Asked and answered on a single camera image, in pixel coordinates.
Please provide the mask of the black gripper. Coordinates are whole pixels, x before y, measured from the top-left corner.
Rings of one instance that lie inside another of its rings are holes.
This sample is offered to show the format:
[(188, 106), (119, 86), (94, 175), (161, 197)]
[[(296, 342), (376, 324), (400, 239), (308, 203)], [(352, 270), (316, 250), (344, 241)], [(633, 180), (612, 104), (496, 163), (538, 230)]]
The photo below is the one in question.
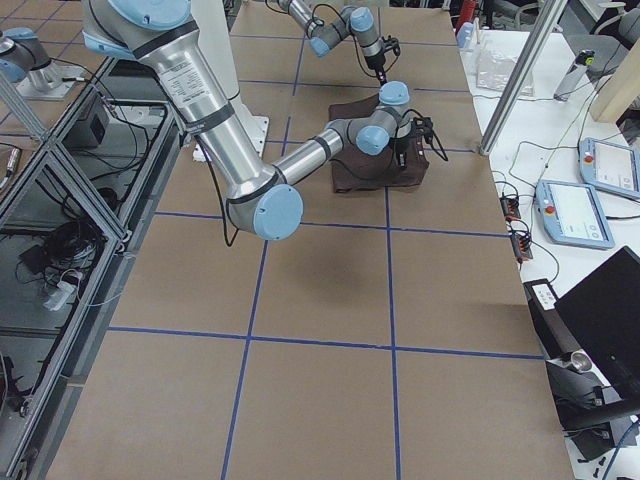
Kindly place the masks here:
[(383, 51), (366, 55), (365, 62), (368, 68), (375, 72), (376, 78), (380, 83), (387, 82), (387, 73), (384, 70), (386, 58)]
[(406, 154), (411, 145), (412, 138), (410, 135), (402, 137), (394, 137), (392, 139), (392, 152), (396, 157), (396, 163), (399, 169), (406, 169)]

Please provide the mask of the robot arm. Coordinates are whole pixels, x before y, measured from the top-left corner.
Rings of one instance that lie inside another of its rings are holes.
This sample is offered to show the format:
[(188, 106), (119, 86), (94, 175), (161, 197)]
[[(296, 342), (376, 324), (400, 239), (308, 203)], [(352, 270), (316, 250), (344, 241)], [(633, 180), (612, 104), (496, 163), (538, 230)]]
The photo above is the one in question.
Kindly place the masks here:
[(296, 183), (347, 147), (375, 156), (409, 132), (408, 88), (400, 81), (389, 81), (384, 68), (387, 52), (398, 53), (399, 42), (380, 35), (366, 7), (345, 6), (327, 23), (302, 1), (279, 2), (280, 11), (303, 29), (319, 57), (346, 38), (354, 38), (381, 88), (369, 116), (333, 120), (273, 164), (261, 160), (215, 69), (205, 59), (190, 2), (85, 1), (82, 7), (86, 47), (136, 60), (154, 71), (187, 132), (223, 174), (223, 214), (237, 229), (264, 240), (285, 239), (298, 228), (304, 207)]
[(265, 1), (268, 9), (290, 16), (303, 30), (309, 45), (318, 57), (324, 57), (337, 45), (351, 38), (361, 70), (380, 85), (387, 81), (386, 54), (398, 58), (401, 50), (397, 38), (384, 38), (368, 7), (347, 5), (336, 10), (329, 4), (311, 8), (304, 1)]

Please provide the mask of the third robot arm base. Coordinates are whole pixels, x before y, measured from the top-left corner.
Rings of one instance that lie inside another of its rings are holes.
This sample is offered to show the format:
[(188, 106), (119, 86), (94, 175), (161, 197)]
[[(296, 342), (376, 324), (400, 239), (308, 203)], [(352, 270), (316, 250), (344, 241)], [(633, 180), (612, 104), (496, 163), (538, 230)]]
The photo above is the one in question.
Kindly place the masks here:
[(1, 72), (29, 100), (61, 101), (87, 81), (82, 67), (58, 65), (27, 27), (1, 32)]

